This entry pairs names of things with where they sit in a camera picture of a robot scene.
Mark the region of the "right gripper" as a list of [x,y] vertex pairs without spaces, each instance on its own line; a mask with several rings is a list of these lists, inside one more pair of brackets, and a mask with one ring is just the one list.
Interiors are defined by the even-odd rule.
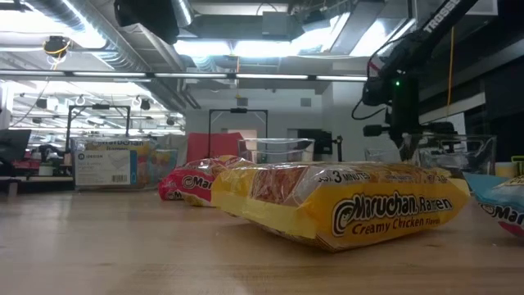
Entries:
[[[390,138],[400,142],[403,134],[420,134],[418,98],[416,96],[402,96],[394,98],[391,108]],[[402,162],[418,161],[418,140],[404,141],[399,148]]]

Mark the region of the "yellow creamy chicken ramen pack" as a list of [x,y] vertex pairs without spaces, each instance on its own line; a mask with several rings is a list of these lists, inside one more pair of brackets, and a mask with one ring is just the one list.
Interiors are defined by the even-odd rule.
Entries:
[[243,166],[211,186],[214,207],[329,252],[444,225],[469,199],[447,170],[371,161]]

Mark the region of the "blue ramen pack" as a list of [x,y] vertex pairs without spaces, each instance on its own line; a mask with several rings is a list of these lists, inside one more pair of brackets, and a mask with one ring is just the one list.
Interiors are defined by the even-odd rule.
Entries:
[[524,238],[524,175],[510,179],[463,174],[481,209],[503,229]]

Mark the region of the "clear plastic bin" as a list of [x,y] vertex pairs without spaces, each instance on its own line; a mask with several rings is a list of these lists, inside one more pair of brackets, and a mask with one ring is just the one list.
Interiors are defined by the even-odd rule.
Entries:
[[313,139],[245,138],[237,141],[240,157],[256,164],[312,161]]
[[495,173],[496,137],[489,135],[406,135],[398,147],[367,148],[365,159],[401,163],[399,148],[408,140],[418,140],[418,161],[403,163],[422,168],[441,168],[457,178],[462,178],[464,172],[478,175]]

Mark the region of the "red beef ramen pack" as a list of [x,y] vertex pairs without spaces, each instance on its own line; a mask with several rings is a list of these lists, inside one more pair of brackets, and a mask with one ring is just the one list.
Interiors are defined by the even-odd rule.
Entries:
[[232,155],[190,161],[176,167],[158,185],[163,201],[184,200],[194,207],[212,207],[211,186],[225,170],[253,166],[254,162]]

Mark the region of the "black device on stand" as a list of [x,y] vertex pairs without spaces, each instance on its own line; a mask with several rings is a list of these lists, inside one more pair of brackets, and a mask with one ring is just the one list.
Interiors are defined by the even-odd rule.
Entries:
[[313,160],[322,161],[325,156],[332,156],[334,150],[337,151],[337,161],[342,162],[342,142],[341,135],[333,136],[330,131],[322,129],[298,129],[299,138],[314,140]]

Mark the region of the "yellow container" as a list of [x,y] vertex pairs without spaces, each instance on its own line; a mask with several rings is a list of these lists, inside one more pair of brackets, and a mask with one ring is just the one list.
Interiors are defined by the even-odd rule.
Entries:
[[504,178],[515,178],[518,176],[517,164],[515,162],[496,162],[495,175]]

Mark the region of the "red cover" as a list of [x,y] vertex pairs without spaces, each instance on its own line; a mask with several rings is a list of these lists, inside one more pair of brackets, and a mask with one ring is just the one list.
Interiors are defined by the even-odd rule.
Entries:
[[203,134],[190,133],[187,140],[186,162],[220,156],[237,156],[240,133]]

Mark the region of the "LED light bar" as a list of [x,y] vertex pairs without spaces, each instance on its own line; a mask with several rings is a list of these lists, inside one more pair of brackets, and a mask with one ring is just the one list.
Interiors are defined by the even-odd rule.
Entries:
[[0,76],[26,77],[88,77],[114,79],[271,79],[326,82],[365,82],[366,76],[358,75],[293,75],[252,73],[204,73],[204,72],[121,72],[77,70],[8,70],[0,69]]

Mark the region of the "black monitor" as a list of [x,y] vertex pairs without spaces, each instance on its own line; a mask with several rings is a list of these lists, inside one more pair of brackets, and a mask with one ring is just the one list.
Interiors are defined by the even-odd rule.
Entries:
[[0,176],[16,175],[13,162],[24,158],[30,135],[30,129],[0,129]]

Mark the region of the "black stand frame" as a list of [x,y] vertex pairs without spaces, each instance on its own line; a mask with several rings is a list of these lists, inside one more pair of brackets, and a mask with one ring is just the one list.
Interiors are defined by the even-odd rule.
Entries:
[[264,109],[247,109],[244,107],[235,107],[235,108],[229,108],[229,109],[209,109],[208,110],[208,148],[207,148],[207,157],[211,158],[212,155],[212,140],[211,140],[211,126],[212,126],[212,115],[214,112],[228,112],[232,114],[246,114],[248,112],[262,112],[265,115],[265,138],[269,137],[269,110]]
[[101,103],[96,103],[91,106],[70,105],[69,110],[68,110],[67,126],[66,126],[66,133],[65,133],[65,138],[66,138],[67,143],[70,141],[72,121],[75,120],[79,114],[81,114],[83,111],[85,111],[88,108],[93,109],[93,110],[110,110],[110,109],[126,110],[127,113],[124,116],[125,122],[126,122],[124,136],[125,137],[129,136],[129,127],[130,127],[130,121],[131,121],[131,107],[130,106],[118,106],[118,105],[101,104]]

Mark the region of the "silver ventilation duct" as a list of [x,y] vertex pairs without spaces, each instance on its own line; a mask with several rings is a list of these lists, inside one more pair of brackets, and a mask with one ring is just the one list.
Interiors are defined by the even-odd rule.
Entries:
[[[97,57],[117,71],[152,72],[153,68],[132,47],[132,44],[93,5],[91,0],[26,0],[36,11],[52,20],[66,25],[75,33],[93,31],[104,40],[103,52]],[[197,106],[180,92],[180,81],[152,79],[139,85],[149,91],[154,99],[170,111],[184,112]]]

